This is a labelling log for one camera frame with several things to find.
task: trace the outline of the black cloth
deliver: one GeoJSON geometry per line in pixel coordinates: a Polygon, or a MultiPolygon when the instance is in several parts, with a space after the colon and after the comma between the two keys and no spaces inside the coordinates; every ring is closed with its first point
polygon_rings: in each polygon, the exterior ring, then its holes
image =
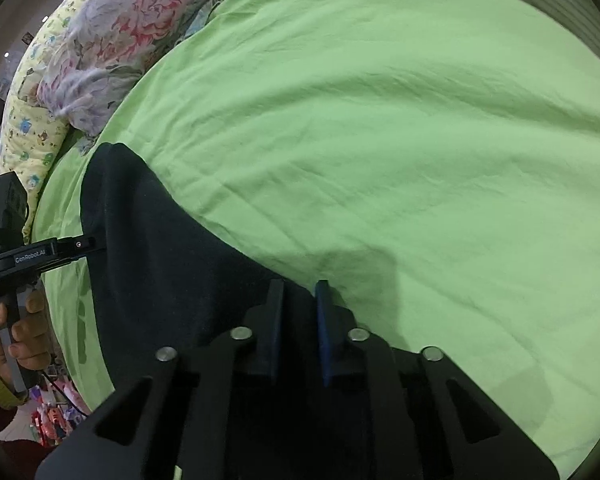
{"type": "MultiPolygon", "coordinates": [[[[171,346],[184,353],[241,325],[280,278],[211,234],[123,144],[102,144],[80,196],[100,347],[114,385],[171,346]]],[[[292,293],[311,294],[297,285],[292,293]]]]}
{"type": "MultiPolygon", "coordinates": [[[[266,302],[270,280],[280,278],[190,217],[122,144],[102,144],[94,153],[80,208],[84,234],[107,245],[87,261],[115,386],[142,375],[163,346],[186,355],[240,326],[249,308],[266,302]]],[[[368,478],[364,393],[328,392],[306,402],[308,391],[323,390],[315,301],[289,280],[281,339],[277,390],[232,396],[227,478],[368,478]]]]}

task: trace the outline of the pink flower pattern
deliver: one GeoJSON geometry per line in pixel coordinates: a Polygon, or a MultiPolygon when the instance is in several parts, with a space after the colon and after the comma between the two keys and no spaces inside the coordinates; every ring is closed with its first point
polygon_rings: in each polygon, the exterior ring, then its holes
{"type": "Polygon", "coordinates": [[[207,0],[88,0],[69,23],[38,101],[92,140],[207,0]]]}

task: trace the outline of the floral pillow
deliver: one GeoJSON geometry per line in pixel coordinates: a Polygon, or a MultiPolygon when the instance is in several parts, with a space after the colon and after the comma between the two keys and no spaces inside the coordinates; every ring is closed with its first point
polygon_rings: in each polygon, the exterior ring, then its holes
{"type": "Polygon", "coordinates": [[[69,131],[67,120],[38,105],[40,78],[59,46],[77,9],[86,0],[64,0],[46,20],[16,70],[4,105],[0,127],[0,173],[15,171],[27,190],[29,217],[23,229],[29,240],[38,197],[49,169],[69,131]]]}
{"type": "Polygon", "coordinates": [[[83,131],[85,152],[207,0],[88,0],[69,24],[37,100],[83,131]]]}

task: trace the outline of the wrinkled fabric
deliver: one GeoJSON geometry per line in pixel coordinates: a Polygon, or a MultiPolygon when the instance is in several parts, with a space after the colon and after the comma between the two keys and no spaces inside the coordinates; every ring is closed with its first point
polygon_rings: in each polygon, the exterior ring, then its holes
{"type": "MultiPolygon", "coordinates": [[[[599,439],[600,59],[546,14],[226,0],[100,142],[136,152],[242,254],[304,287],[330,280],[392,346],[442,348],[563,479],[599,439]]],[[[92,152],[58,163],[37,239],[82,231],[92,152]]],[[[111,384],[86,263],[45,286],[97,405],[111,384]]]]}
{"type": "Polygon", "coordinates": [[[88,0],[42,77],[38,101],[85,133],[87,151],[206,1],[88,0]]]}
{"type": "Polygon", "coordinates": [[[200,32],[205,25],[208,23],[211,13],[215,10],[215,8],[225,0],[209,0],[206,4],[204,4],[200,10],[196,13],[193,18],[189,28],[185,31],[185,33],[180,37],[177,44],[180,44],[184,40],[190,38],[195,33],[200,32]]]}
{"type": "Polygon", "coordinates": [[[77,11],[87,0],[64,0],[43,23],[16,70],[0,128],[0,173],[15,171],[27,190],[29,240],[40,191],[71,126],[38,102],[38,85],[77,11]]]}

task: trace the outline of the metal screw head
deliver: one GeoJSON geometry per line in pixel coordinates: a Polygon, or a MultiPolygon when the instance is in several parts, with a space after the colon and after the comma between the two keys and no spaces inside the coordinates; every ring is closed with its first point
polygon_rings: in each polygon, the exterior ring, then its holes
{"type": "Polygon", "coordinates": [[[423,351],[422,355],[427,361],[440,361],[445,355],[440,348],[437,346],[427,346],[423,351]]]}
{"type": "Polygon", "coordinates": [[[236,341],[244,341],[245,339],[250,338],[252,335],[253,332],[248,326],[237,326],[231,330],[231,339],[235,339],[236,341]]]}
{"type": "Polygon", "coordinates": [[[348,335],[352,341],[366,341],[369,339],[369,332],[364,328],[352,328],[349,330],[348,335]]]}
{"type": "Polygon", "coordinates": [[[174,360],[177,356],[178,352],[176,349],[171,348],[170,346],[163,346],[155,353],[155,358],[163,363],[174,360]]]}

